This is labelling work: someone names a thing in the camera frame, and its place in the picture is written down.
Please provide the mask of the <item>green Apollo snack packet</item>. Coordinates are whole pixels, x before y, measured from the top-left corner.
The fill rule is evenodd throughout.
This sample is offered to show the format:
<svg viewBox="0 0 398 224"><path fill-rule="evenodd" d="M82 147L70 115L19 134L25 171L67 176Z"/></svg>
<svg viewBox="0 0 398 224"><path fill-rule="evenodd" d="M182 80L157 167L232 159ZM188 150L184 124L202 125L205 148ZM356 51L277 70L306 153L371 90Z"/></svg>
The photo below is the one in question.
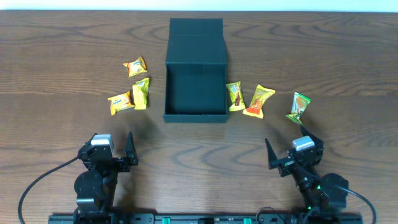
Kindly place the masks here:
<svg viewBox="0 0 398 224"><path fill-rule="evenodd" d="M311 99L301 93L295 92L292 109L290 114L287 114L286 117L293 121L296 124L303 125L300 117L305 111L306 107L310 104Z"/></svg>

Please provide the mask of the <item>yellow chocolate snack packet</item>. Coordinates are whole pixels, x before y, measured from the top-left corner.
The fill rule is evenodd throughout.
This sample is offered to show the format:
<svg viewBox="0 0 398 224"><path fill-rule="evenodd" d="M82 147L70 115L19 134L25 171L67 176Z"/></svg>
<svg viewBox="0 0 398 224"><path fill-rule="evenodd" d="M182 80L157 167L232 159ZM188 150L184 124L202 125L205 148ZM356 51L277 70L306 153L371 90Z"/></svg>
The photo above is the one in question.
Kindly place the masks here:
<svg viewBox="0 0 398 224"><path fill-rule="evenodd" d="M241 91L241 82L229 83L226 85L229 92L229 97L231 99L230 111L240 111L246 108L244 103L243 94Z"/></svg>

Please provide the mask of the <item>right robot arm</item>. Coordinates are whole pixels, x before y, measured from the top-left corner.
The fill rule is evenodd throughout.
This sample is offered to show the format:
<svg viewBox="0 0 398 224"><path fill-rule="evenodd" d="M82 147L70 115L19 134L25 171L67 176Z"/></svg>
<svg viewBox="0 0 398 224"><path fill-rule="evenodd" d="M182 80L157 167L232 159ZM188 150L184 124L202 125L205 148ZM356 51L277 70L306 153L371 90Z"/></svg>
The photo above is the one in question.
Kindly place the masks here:
<svg viewBox="0 0 398 224"><path fill-rule="evenodd" d="M265 140L268 167L270 170L277 169L281 177L293 177L308 209L339 212L347 206L348 193L341 188L348 188L349 182L335 173L319 176L315 166L323 157L324 142L303 126L300 131L302 137L292 141L288 156L281 159L276 156L269 140Z"/></svg>

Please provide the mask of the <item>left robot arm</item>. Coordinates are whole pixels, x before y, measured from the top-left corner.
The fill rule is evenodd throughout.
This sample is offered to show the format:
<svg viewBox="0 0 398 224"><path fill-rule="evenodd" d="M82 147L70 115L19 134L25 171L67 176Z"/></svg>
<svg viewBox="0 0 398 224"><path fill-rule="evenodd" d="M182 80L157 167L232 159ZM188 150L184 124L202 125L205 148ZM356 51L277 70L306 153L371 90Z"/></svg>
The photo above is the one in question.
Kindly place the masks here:
<svg viewBox="0 0 398 224"><path fill-rule="evenodd" d="M78 151L87 171L74 183L76 203L73 223L119 223L113 210L118 174L129 172L139 163L132 133L128 133L124 157L113 157L110 134L94 134Z"/></svg>

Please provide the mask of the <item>yellow peanut butter snack packet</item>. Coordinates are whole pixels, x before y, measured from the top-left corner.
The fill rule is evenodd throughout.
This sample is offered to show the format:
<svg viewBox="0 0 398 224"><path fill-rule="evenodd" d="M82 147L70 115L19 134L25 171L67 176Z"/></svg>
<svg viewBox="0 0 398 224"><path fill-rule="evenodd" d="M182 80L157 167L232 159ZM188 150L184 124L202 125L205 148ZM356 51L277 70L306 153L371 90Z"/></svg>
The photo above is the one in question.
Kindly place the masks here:
<svg viewBox="0 0 398 224"><path fill-rule="evenodd" d="M243 114L262 119L264 113L262 106L275 93L275 90L258 85L250 105L244 109Z"/></svg>

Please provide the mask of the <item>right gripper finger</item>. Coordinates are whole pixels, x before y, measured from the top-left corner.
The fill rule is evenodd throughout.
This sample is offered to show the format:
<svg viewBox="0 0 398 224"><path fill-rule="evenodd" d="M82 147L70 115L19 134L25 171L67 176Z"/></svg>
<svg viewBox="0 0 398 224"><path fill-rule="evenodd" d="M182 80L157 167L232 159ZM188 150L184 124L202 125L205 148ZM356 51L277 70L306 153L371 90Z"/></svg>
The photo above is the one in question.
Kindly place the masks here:
<svg viewBox="0 0 398 224"><path fill-rule="evenodd" d="M265 138L265 144L266 144L266 149L267 149L269 170L275 169L275 168L281 166L283 161L277 158L277 156L267 138Z"/></svg>
<svg viewBox="0 0 398 224"><path fill-rule="evenodd" d="M311 140L315 143L315 146L323 146L323 141L313 135L310 131L308 131L304 126L300 127L300 131L303 136L308 136L311 138Z"/></svg>

